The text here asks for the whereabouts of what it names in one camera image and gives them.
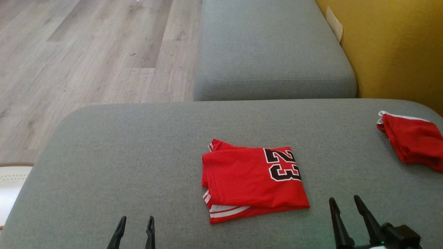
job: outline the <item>sofa cushion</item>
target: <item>sofa cushion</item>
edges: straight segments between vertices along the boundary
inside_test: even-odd
[[[204,0],[201,24],[197,101],[356,96],[314,0]]]
[[[401,163],[376,128],[378,111],[443,119],[408,101],[272,100],[101,105],[69,115],[34,166],[0,248],[105,248],[121,216],[122,248],[143,248],[155,217],[158,248],[333,248],[328,198],[357,244],[369,237],[353,195],[374,217],[407,224],[440,248],[443,175]],[[202,154],[218,138],[290,146],[311,208],[209,224]]]

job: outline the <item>paper note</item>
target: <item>paper note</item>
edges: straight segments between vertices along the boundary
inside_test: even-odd
[[[332,10],[329,6],[328,9],[326,10],[326,21],[328,22],[329,26],[332,29],[332,32],[337,38],[338,43],[340,43],[343,36],[343,25],[338,21],[338,19],[332,13]]]

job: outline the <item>sofa seam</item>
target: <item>sofa seam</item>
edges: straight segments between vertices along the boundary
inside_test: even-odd
[[[251,80],[221,80],[221,79],[215,79],[215,78],[211,78],[205,70],[203,70],[203,73],[205,74],[205,76],[213,81],[219,81],[219,82],[248,82],[248,81],[339,81],[339,80],[344,80],[344,79],[348,79],[351,78],[350,76],[346,76],[343,78],[339,78],[339,79],[251,79]]]

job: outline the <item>fabric upholstery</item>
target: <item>fabric upholstery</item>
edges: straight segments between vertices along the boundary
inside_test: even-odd
[[[314,0],[204,0],[194,99],[356,97]]]
[[[317,0],[343,24],[364,98],[415,101],[443,115],[443,2]]]
[[[121,216],[121,248],[144,248],[155,217],[158,248],[333,248],[329,197],[357,244],[369,237],[353,195],[380,222],[407,224],[441,248],[443,175],[402,164],[376,127],[385,110],[434,122],[423,105],[374,99],[100,105],[69,115],[32,169],[0,248],[106,248]],[[218,138],[290,146],[309,210],[211,226],[200,186],[202,154]]]

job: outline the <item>yellow wall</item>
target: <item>yellow wall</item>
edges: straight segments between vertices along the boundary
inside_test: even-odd
[[[316,1],[343,25],[360,97],[416,101],[443,116],[442,0]]]

